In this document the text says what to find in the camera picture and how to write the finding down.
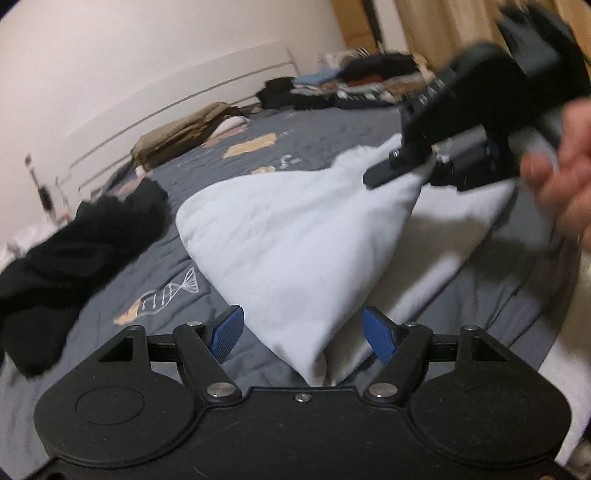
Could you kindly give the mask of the person's right hand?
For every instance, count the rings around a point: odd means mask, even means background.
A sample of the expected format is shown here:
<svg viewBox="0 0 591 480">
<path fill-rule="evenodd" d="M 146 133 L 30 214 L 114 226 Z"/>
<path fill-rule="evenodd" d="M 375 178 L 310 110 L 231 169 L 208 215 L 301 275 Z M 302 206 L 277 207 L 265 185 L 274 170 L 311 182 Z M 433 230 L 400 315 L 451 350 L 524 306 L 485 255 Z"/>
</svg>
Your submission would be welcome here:
<svg viewBox="0 0 591 480">
<path fill-rule="evenodd" d="M 528 153 L 522 157 L 520 173 L 538 206 L 554 216 L 557 229 L 588 252 L 591 238 L 588 98 L 572 101 L 563 109 L 558 167 L 553 168 L 542 153 Z"/>
</svg>

